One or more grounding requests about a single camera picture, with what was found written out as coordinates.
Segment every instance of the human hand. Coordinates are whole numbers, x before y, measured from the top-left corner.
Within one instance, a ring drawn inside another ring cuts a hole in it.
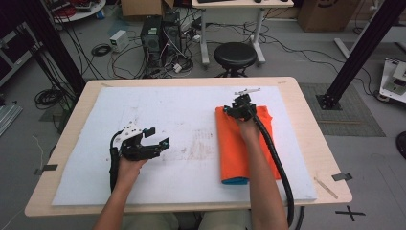
[[[241,137],[246,144],[259,141],[259,129],[252,118],[246,122],[240,120],[236,121]]]
[[[125,157],[120,158],[119,174],[117,176],[116,186],[114,191],[129,194],[131,188],[140,174],[140,169],[147,160],[129,161]]]

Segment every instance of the floor mat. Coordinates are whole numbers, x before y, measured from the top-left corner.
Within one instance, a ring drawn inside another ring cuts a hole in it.
[[[52,106],[45,110],[39,118],[39,122],[59,122],[62,112],[61,106]]]
[[[347,88],[339,102],[342,110],[322,110],[319,106],[316,95],[324,95],[331,84],[299,85],[324,135],[386,136],[352,85]]]

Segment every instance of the black metal pole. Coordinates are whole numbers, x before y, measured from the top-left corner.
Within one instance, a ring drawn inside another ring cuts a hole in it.
[[[59,34],[51,24],[50,20],[53,20],[53,18],[49,17],[41,1],[19,0],[18,2],[19,10],[24,15],[25,20],[38,40],[48,50],[78,99],[84,89],[85,81],[69,52],[66,50]]]
[[[350,53],[334,82],[323,96],[318,96],[322,109],[338,104],[359,70],[406,7],[406,0],[385,0]]]

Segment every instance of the white desk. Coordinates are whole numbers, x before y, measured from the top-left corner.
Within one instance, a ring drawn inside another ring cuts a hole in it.
[[[259,46],[259,33],[262,26],[262,18],[264,11],[267,8],[288,8],[293,7],[293,2],[288,0],[283,2],[281,0],[262,0],[260,3],[256,3],[254,0],[233,0],[225,2],[213,2],[213,3],[198,3],[197,0],[192,0],[194,8],[201,9],[201,38],[200,38],[200,50],[202,53],[202,63],[207,66],[210,64],[209,52],[206,42],[206,9],[213,8],[258,8],[257,26],[255,28],[255,34],[251,36],[251,42],[254,49],[257,51],[259,64],[265,63],[265,57],[263,56],[262,49]]]

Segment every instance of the wooden table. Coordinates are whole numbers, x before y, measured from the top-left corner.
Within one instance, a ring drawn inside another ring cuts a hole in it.
[[[57,187],[66,162],[79,138],[81,129],[104,87],[166,87],[166,86],[278,86],[283,102],[297,135],[297,141],[304,157],[318,198],[296,205],[344,203],[352,195],[344,180],[334,181],[332,175],[340,173],[327,142],[319,129],[313,114],[296,80],[289,77],[243,78],[243,79],[174,79],[174,80],[92,80],[86,84],[79,102],[64,129],[48,164],[58,164],[56,171],[44,172],[25,209],[28,217],[98,214],[102,206],[52,206]],[[237,204],[228,209],[240,208]],[[221,204],[183,205],[129,205],[126,212],[166,212],[193,210],[220,210]]]
[[[255,28],[255,34],[251,36],[251,42],[254,49],[257,51],[259,64],[265,63],[265,57],[263,56],[262,49],[259,46],[259,33],[262,26],[262,19],[265,9],[269,8],[288,8],[293,7],[293,2],[288,0],[283,2],[281,0],[262,0],[260,3],[256,3],[254,0],[233,0],[225,2],[213,2],[213,3],[198,3],[197,0],[192,0],[194,8],[201,9],[201,37],[200,37],[200,50],[202,54],[202,63],[207,66],[210,64],[209,52],[206,42],[206,9],[214,8],[258,8],[257,26]]]

